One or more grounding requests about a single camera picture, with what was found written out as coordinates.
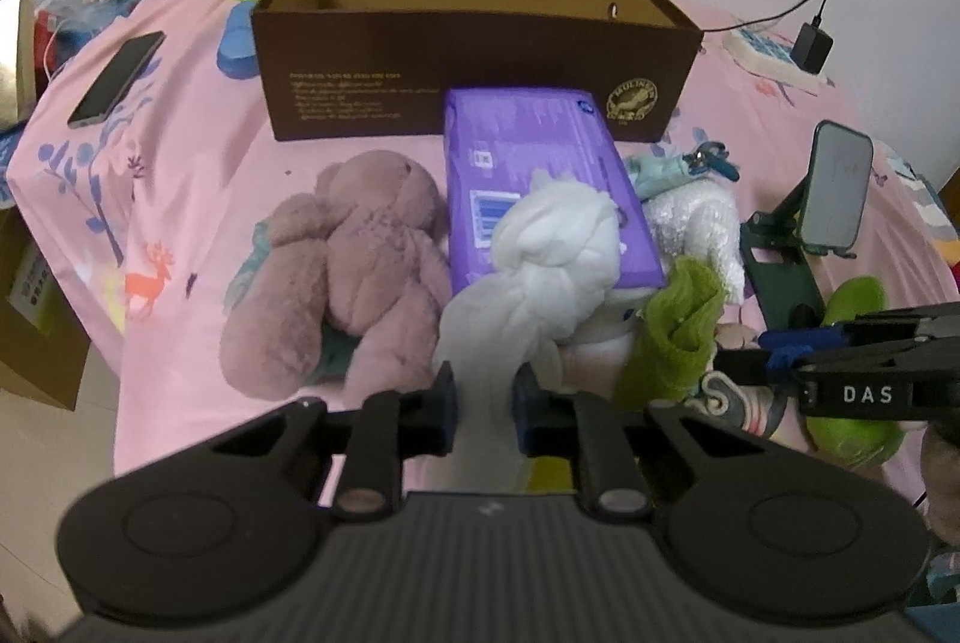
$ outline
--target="deer print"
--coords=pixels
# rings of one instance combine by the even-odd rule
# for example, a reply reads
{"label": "deer print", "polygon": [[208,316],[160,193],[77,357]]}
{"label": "deer print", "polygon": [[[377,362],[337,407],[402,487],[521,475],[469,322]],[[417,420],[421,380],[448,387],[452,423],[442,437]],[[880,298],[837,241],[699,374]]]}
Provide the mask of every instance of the deer print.
{"label": "deer print", "polygon": [[143,307],[137,314],[139,317],[146,317],[154,311],[154,302],[160,297],[163,288],[170,280],[170,267],[174,259],[170,251],[165,250],[163,245],[157,242],[154,245],[147,245],[147,261],[150,261],[155,269],[152,277],[134,272],[127,275],[124,283],[128,309],[134,296],[143,300]]}

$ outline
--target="pink bedsheet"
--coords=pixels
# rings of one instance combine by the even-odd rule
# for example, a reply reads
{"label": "pink bedsheet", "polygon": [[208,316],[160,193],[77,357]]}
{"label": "pink bedsheet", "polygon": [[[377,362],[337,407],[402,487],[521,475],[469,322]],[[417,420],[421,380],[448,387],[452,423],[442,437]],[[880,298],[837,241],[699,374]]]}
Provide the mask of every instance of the pink bedsheet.
{"label": "pink bedsheet", "polygon": [[[56,78],[8,170],[56,278],[120,376],[117,473],[275,406],[229,388],[217,350],[224,290],[251,250],[253,225],[281,199],[312,189],[328,163],[368,148],[405,152],[445,182],[440,136],[275,142],[259,80],[229,80],[215,65],[231,6],[146,0],[118,19]],[[727,22],[688,9],[704,27]],[[167,40],[122,109],[104,125],[68,131],[69,113],[119,44],[157,29]],[[704,138],[724,141],[742,168],[733,189],[746,217],[771,210],[803,177],[813,127],[824,118],[858,125],[836,88],[813,96],[757,78],[733,64],[718,35],[708,35],[655,150],[669,155]],[[813,262],[824,293],[870,273],[882,279],[891,307],[957,298],[947,265],[880,152],[856,253],[855,261]],[[131,274],[143,277],[131,281],[126,304]],[[755,299],[742,317],[762,328]],[[322,393],[337,405],[334,388]],[[911,435],[886,468],[907,496],[922,489],[918,440]]]}

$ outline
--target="green cloth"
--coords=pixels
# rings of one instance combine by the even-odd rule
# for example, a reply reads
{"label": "green cloth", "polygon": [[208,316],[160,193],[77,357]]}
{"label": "green cloth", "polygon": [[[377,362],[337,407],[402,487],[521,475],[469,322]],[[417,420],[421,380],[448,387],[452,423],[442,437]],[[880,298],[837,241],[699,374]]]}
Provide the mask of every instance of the green cloth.
{"label": "green cloth", "polygon": [[642,409],[654,399],[683,400],[713,354],[713,332],[726,299],[717,273],[680,256],[667,280],[647,304],[634,355],[614,389],[613,405],[620,409]]}

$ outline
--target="power strip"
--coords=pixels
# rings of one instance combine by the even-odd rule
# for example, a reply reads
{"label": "power strip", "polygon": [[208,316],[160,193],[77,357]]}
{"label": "power strip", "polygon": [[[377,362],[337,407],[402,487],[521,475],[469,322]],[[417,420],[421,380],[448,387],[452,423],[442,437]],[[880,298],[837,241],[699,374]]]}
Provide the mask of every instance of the power strip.
{"label": "power strip", "polygon": [[827,83],[827,75],[808,74],[790,59],[789,45],[774,41],[765,34],[755,34],[744,28],[728,32],[723,37],[724,48],[747,71],[761,77],[793,85],[813,95]]}

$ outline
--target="charging cable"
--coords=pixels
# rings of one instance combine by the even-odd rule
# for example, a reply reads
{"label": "charging cable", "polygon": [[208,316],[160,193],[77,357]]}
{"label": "charging cable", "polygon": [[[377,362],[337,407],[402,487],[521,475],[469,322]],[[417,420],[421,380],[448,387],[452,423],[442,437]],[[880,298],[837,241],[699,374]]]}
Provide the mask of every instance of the charging cable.
{"label": "charging cable", "polygon": [[[812,1],[812,0],[800,1],[798,3],[795,3],[792,7],[790,7],[786,11],[781,11],[779,14],[774,14],[774,16],[761,17],[759,20],[748,20],[747,22],[738,22],[736,23],[736,25],[728,25],[726,28],[704,28],[704,33],[705,34],[721,34],[722,32],[726,32],[726,31],[737,31],[740,28],[745,28],[750,25],[760,25],[761,23],[764,23],[764,22],[773,22],[774,20],[782,19],[786,17],[788,14],[793,13],[794,11],[797,11],[798,8],[808,3],[808,1]],[[820,27],[820,22],[824,15],[824,6],[827,6],[827,0],[823,0],[820,2],[820,10],[817,12],[816,16],[813,18],[812,25],[815,28]]]}

